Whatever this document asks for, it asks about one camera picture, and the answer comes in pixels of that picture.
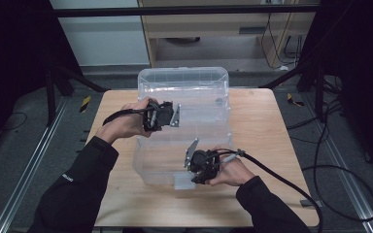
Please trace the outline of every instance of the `plastic bin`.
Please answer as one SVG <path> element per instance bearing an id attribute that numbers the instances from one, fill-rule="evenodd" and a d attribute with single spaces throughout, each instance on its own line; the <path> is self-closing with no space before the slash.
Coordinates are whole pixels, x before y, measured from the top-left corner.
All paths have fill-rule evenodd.
<path id="1" fill-rule="evenodd" d="M 138 137 L 133 167 L 146 184 L 195 188 L 184 168 L 187 148 L 199 138 L 198 149 L 232 149 L 229 128 L 228 73 L 221 67 L 146 69 L 138 76 L 139 99 L 181 105 L 180 127 L 164 126 L 150 138 Z"/>

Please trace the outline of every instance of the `wooden table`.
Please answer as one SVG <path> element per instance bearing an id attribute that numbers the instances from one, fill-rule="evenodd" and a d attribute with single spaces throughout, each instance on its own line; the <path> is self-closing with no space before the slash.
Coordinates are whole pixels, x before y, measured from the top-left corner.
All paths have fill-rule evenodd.
<path id="1" fill-rule="evenodd" d="M 138 90 L 110 90 L 104 94 L 89 133 L 90 139 L 102 121 L 125 103 L 136 102 Z M 235 148 L 245 150 L 272 170 L 308 192 L 283 118 L 270 89 L 230 88 L 230 127 Z M 119 139 L 119 151 L 111 172 L 95 226 L 243 227 L 252 226 L 251 216 L 235 198 L 237 187 L 199 185 L 194 190 L 174 190 L 171 185 L 146 185 L 132 167 L 135 137 Z M 270 190 L 286 202 L 309 226 L 318 224 L 313 208 L 302 208 L 301 194 L 261 171 L 251 161 L 243 162 L 260 175 Z"/>

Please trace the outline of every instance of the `black wire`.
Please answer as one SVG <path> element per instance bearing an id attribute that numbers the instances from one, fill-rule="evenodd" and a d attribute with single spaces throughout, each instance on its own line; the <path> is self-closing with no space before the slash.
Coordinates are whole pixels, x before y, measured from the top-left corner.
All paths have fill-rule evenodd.
<path id="1" fill-rule="evenodd" d="M 323 203 L 325 203 L 325 205 L 331 210 L 333 211 L 335 214 L 339 215 L 339 216 L 342 216 L 344 218 L 347 218 L 349 220 L 353 220 L 353 221 L 358 221 L 358 222 L 365 222 L 365 221 L 370 221 L 370 220 L 373 220 L 373 216 L 372 217 L 369 217 L 369 218 L 364 218 L 364 219 L 361 219 L 361 218 L 356 218 L 356 217 L 353 217 L 353 216 L 348 216 L 348 215 L 345 215 L 339 211 L 337 211 L 335 208 L 333 208 L 332 206 L 328 205 L 328 203 L 326 203 L 324 201 L 324 199 L 322 198 L 322 195 L 319 191 L 319 188 L 318 188 L 318 183 L 317 183 L 317 168 L 319 168 L 319 166 L 321 165 L 318 165 L 318 154 L 319 154 L 319 150 L 320 150 L 320 145 L 321 145 L 321 142 L 322 142 L 322 138 L 323 138 L 323 135 L 324 135 L 324 132 L 325 132 L 325 129 L 327 128 L 328 126 L 328 113 L 329 113 L 329 106 L 334 102 L 332 101 L 331 103 L 329 103 L 327 105 L 327 111 L 324 112 L 324 120 L 323 120 L 323 130 L 322 130 L 322 134 L 319 138 L 319 141 L 317 143 L 317 147 L 316 147 L 316 151 L 315 151 L 315 156 L 314 156 L 314 165 L 311 167 L 311 169 L 313 169 L 313 181 L 314 181 L 314 188 L 317 192 L 317 195 L 320 197 L 320 199 L 322 200 Z M 323 165 L 323 166 L 328 166 L 328 167 L 337 167 L 337 166 L 333 166 L 333 165 Z M 342 169 L 343 171 L 346 171 L 346 172 L 349 172 L 349 173 L 353 173 L 351 172 L 350 170 L 348 169 L 345 169 L 345 168 L 340 168 Z M 364 185 L 367 187 L 367 189 L 370 191 L 371 195 L 373 196 L 373 192 L 371 190 L 371 188 L 369 187 L 369 185 L 367 183 L 365 183 L 365 181 L 361 178 L 359 178 L 359 180 L 364 183 Z"/>
<path id="2" fill-rule="evenodd" d="M 343 168 L 343 167 L 339 167 L 339 166 L 335 166 L 335 165 L 330 165 L 330 164 L 323 164 L 323 165 L 317 165 L 317 166 L 309 166 L 309 167 L 305 167 L 303 169 L 301 169 L 302 171 L 307 171 L 307 170 L 311 170 L 311 169 L 314 169 L 314 168 L 334 168 L 334 169 L 339 169 L 339 170 L 342 170 L 344 172 L 347 172 L 347 173 L 350 173 L 351 175 L 353 175 L 357 180 L 359 180 L 364 186 L 365 188 L 368 190 L 369 194 L 372 196 L 373 198 L 373 190 L 371 189 L 371 186 L 365 182 L 365 180 L 363 178 L 361 178 L 359 175 L 357 175 L 356 173 L 346 169 L 346 168 Z M 339 216 L 343 216 L 344 218 L 347 218 L 349 220 L 353 220 L 353 221 L 358 221 L 358 222 L 365 222 L 365 221 L 371 221 L 373 220 L 373 216 L 372 217 L 369 217 L 369 218 L 365 218 L 365 219 L 361 219 L 361 218 L 356 218 L 356 217 L 351 217 L 351 216 L 347 216 L 343 213 L 341 213 L 340 211 L 337 211 L 335 210 L 332 206 L 330 206 L 322 197 L 321 198 L 321 201 L 334 213 L 336 213 L 337 215 Z"/>
<path id="3" fill-rule="evenodd" d="M 299 138 L 295 138 L 295 137 L 291 137 L 289 136 L 291 139 L 293 140 L 298 140 L 298 141 L 301 141 L 301 142 L 304 142 L 304 143 L 310 143 L 310 144 L 317 144 L 318 142 L 312 142 L 312 141 L 308 141 L 308 140 L 304 140 L 304 139 L 299 139 Z"/>
<path id="4" fill-rule="evenodd" d="M 278 175 L 277 173 L 275 173 L 274 171 L 269 169 L 267 166 L 263 165 L 261 162 L 259 162 L 258 160 L 256 160 L 252 156 L 250 156 L 249 154 L 244 153 L 243 157 L 247 158 L 252 163 L 256 164 L 259 168 L 261 168 L 262 170 L 264 170 L 265 172 L 267 172 L 268 174 L 270 174 L 271 176 L 273 176 L 274 178 L 276 178 L 280 182 L 285 183 L 286 185 L 292 187 L 297 192 L 302 194 L 308 201 L 310 201 L 311 204 L 316 209 L 318 218 L 320 220 L 319 223 L 318 223 L 318 231 L 317 232 L 322 232 L 322 211 L 321 211 L 320 207 L 318 206 L 318 204 L 316 203 L 316 201 L 310 195 L 308 195 L 308 193 L 306 193 L 304 190 L 299 188 L 297 185 L 295 185 L 295 184 L 291 183 L 290 181 L 286 180 L 285 178 L 281 177 L 280 175 Z"/>
<path id="5" fill-rule="evenodd" d="M 150 107 L 147 107 L 145 109 L 138 109 L 138 110 L 134 110 L 134 109 L 125 109 L 125 110 L 119 110 L 113 114 L 111 114 L 110 116 L 108 116 L 107 118 L 105 118 L 104 122 L 102 123 L 102 125 L 105 125 L 111 121 L 113 121 L 114 119 L 120 117 L 120 116 L 123 116 L 123 115 L 131 115 L 131 114 L 139 114 L 139 115 L 142 115 L 143 112 L 147 112 L 147 111 L 150 111 L 150 110 L 154 110 L 155 107 L 154 106 L 150 106 Z"/>
<path id="6" fill-rule="evenodd" d="M 306 193 L 304 190 L 302 190 L 297 185 L 295 185 L 295 184 L 291 183 L 290 181 L 286 180 L 285 178 L 281 177 L 280 175 L 278 175 L 277 173 L 275 173 L 274 171 L 269 169 L 267 166 L 263 165 L 261 162 L 259 162 L 254 157 L 250 156 L 249 154 L 245 153 L 242 150 L 234 151 L 234 150 L 229 150 L 229 149 L 217 149 L 217 150 L 214 150 L 214 151 L 220 151 L 220 150 L 222 150 L 222 152 L 217 152 L 216 154 L 214 154 L 210 157 L 220 156 L 222 154 L 229 154 L 229 153 L 235 153 L 237 155 L 245 157 L 248 160 L 250 160 L 252 163 L 257 165 L 259 168 L 261 168 L 262 170 L 264 170 L 265 172 L 267 172 L 268 174 L 270 174 L 271 176 L 273 176 L 274 178 L 279 180 L 280 182 L 285 183 L 286 185 L 292 187 L 297 192 L 299 192 L 301 195 L 303 195 L 315 207 L 315 209 L 317 211 L 318 218 L 320 220 L 319 224 L 318 224 L 318 232 L 322 232 L 322 212 L 321 212 L 321 209 L 318 206 L 318 204 L 314 201 L 314 199 L 310 195 L 308 195 L 308 193 Z"/>
<path id="7" fill-rule="evenodd" d="M 338 105 L 336 105 L 336 106 L 334 106 L 334 107 L 328 109 L 327 112 L 325 112 L 325 113 L 327 113 L 327 114 L 330 115 L 330 114 L 332 114 L 332 113 L 338 111 L 339 109 L 335 109 L 335 108 L 338 107 L 338 106 L 341 106 L 341 105 L 338 104 Z M 291 129 L 294 129 L 294 128 L 299 128 L 299 127 L 301 127 L 301 126 L 304 126 L 304 125 L 306 125 L 306 124 L 309 124 L 309 123 L 313 122 L 313 121 L 316 120 L 316 119 L 319 119 L 319 117 L 318 117 L 318 116 L 315 116 L 315 117 L 312 117 L 312 118 L 309 118 L 309 119 L 303 120 L 303 121 L 301 121 L 301 122 L 298 122 L 298 123 L 296 123 L 296 124 L 294 124 L 294 125 L 287 126 L 287 130 L 291 130 Z"/>
<path id="8" fill-rule="evenodd" d="M 25 122 L 26 120 L 28 119 L 28 115 L 25 114 L 25 113 L 12 113 L 12 116 L 13 115 L 23 115 L 25 118 L 23 119 L 23 122 L 15 127 L 12 127 L 12 128 L 3 128 L 2 131 L 10 131 L 10 130 L 14 130 L 14 129 L 17 129 L 19 127 L 21 127 Z"/>
<path id="9" fill-rule="evenodd" d="M 284 55 L 286 56 L 286 58 L 295 59 L 294 63 L 295 63 L 295 66 L 296 66 L 297 63 L 298 63 L 298 60 L 299 60 L 298 56 L 301 54 L 302 36 L 298 36 L 298 42 L 297 42 L 297 46 L 296 46 L 296 51 L 288 52 L 287 51 L 287 47 L 288 47 L 288 43 L 289 43 L 290 39 L 291 39 L 291 36 L 288 36 L 286 45 L 284 47 Z"/>
<path id="10" fill-rule="evenodd" d="M 272 41 L 272 44 L 274 45 L 274 49 L 275 49 L 275 55 L 277 56 L 277 58 L 282 62 L 284 63 L 284 65 L 290 65 L 292 64 L 293 62 L 286 62 L 286 61 L 283 61 L 281 59 L 281 57 L 278 55 L 278 49 L 277 49 L 277 46 L 275 45 L 275 40 L 274 40 L 274 37 L 272 36 L 272 31 L 271 31 L 271 26 L 270 26 L 270 21 L 271 21 L 271 13 L 268 14 L 268 20 L 267 20 L 267 23 L 266 23 L 266 26 L 265 26 L 265 30 L 264 32 L 262 33 L 262 37 L 261 37 L 261 47 L 262 47 L 262 51 L 265 55 L 265 57 L 267 56 L 266 55 L 266 52 L 265 52 L 265 49 L 263 47 L 263 39 L 264 39 L 264 36 L 265 36 L 265 32 L 267 31 L 267 29 L 269 28 L 269 33 L 271 35 L 271 41 Z M 268 64 L 268 66 L 272 69 L 277 69 L 277 68 L 280 68 L 280 67 L 273 67 L 272 65 L 269 64 L 269 62 L 267 61 L 266 62 Z"/>

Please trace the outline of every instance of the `aluminum rail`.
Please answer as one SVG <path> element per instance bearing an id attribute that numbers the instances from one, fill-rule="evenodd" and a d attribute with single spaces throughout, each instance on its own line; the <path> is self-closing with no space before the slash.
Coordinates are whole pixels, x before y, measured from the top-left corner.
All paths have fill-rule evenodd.
<path id="1" fill-rule="evenodd" d="M 38 143 L 34 153 L 32 154 L 28 164 L 26 165 L 25 170 L 23 171 L 22 176 L 17 183 L 17 187 L 12 193 L 5 209 L 0 215 L 0 233 L 5 233 L 8 231 L 12 220 L 14 219 L 17 209 L 19 208 L 22 199 L 28 190 L 30 183 L 32 182 L 33 177 L 35 176 L 36 171 L 38 170 L 39 164 L 41 163 L 42 158 L 44 157 L 45 152 L 47 151 L 48 145 L 51 142 L 53 134 L 62 119 L 62 116 L 65 112 L 65 107 L 68 103 L 68 97 L 61 97 L 57 108 L 57 115 L 53 123 L 48 126 Z"/>

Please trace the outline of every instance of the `person's right hand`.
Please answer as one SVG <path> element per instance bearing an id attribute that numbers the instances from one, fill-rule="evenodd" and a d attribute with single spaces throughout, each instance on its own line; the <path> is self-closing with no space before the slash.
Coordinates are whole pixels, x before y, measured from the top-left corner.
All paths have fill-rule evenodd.
<path id="1" fill-rule="evenodd" d="M 226 156 L 222 156 L 220 161 L 223 161 L 224 158 L 226 158 Z M 248 170 L 244 163 L 242 163 L 241 159 L 234 158 L 229 162 L 222 163 L 218 175 L 212 180 L 206 181 L 206 183 L 212 186 L 220 183 L 239 186 L 246 183 L 254 176 L 255 174 Z"/>
<path id="2" fill-rule="evenodd" d="M 137 103 L 125 104 L 121 109 L 140 110 L 147 108 L 150 99 L 157 103 L 156 99 L 145 97 Z M 130 138 L 135 135 L 142 135 L 149 138 L 152 132 L 146 132 L 143 126 L 143 116 L 141 114 L 122 115 L 108 122 L 96 131 L 95 136 L 112 144 L 118 138 Z"/>

